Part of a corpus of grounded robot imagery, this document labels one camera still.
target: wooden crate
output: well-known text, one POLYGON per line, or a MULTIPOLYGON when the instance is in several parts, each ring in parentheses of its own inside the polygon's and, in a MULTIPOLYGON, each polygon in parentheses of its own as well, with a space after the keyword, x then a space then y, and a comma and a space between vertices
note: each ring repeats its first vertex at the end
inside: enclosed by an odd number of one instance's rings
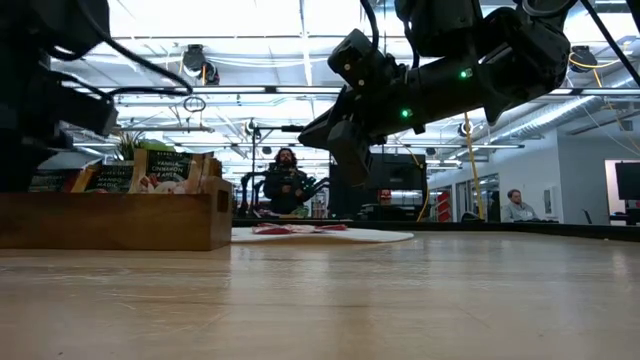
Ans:
POLYGON ((231 241, 231 184, 207 194, 0 194, 0 248, 208 251, 231 241))

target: food package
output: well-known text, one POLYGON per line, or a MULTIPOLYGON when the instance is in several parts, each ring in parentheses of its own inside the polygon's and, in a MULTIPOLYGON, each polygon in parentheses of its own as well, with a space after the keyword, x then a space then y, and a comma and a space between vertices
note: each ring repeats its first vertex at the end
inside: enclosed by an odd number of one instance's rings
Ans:
POLYGON ((29 192, 71 192, 80 169, 38 170, 31 178, 29 192))
POLYGON ((196 194, 204 158, 204 154, 136 149, 130 193, 196 194))
POLYGON ((213 157, 213 153, 208 153, 204 155, 204 165, 200 184, 198 185, 198 193, 209 193, 207 190, 207 180, 211 177, 222 177, 222 163, 213 157))
POLYGON ((91 165, 78 177, 72 192, 126 194, 132 178, 131 165, 91 165))

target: wooden tabletop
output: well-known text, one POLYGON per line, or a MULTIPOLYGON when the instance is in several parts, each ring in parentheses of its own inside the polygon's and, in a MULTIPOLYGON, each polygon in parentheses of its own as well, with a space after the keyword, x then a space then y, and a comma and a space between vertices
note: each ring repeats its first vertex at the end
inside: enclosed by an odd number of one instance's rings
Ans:
POLYGON ((640 245, 422 233, 0 251, 3 360, 638 359, 640 245))

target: man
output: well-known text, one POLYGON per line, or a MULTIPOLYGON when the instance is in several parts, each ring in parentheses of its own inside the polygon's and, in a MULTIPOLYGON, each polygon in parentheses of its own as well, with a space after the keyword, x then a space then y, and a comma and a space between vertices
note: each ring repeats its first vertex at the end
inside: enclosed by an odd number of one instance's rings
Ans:
POLYGON ((535 210, 522 201, 520 190, 510 190, 507 196, 511 202, 502 208, 502 222, 538 220, 535 210))
POLYGON ((271 211, 291 214, 308 200, 302 189, 307 175, 298 170, 296 156, 289 148, 280 149, 275 161, 264 182, 264 195, 271 199, 271 211))

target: white board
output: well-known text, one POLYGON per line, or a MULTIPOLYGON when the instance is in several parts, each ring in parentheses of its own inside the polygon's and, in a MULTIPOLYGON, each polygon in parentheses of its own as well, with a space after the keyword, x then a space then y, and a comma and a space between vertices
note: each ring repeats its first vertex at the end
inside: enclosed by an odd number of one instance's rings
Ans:
POLYGON ((344 242, 359 243, 385 243, 394 241, 403 241, 413 238, 411 233, 380 231, 369 229, 348 229, 344 231, 325 231, 323 233, 313 234, 284 234, 284 235, 263 235, 254 234, 251 228, 233 228, 231 242, 232 243, 248 243, 248 242, 265 242, 265 241, 282 241, 295 240, 300 241, 322 241, 337 240, 344 242))

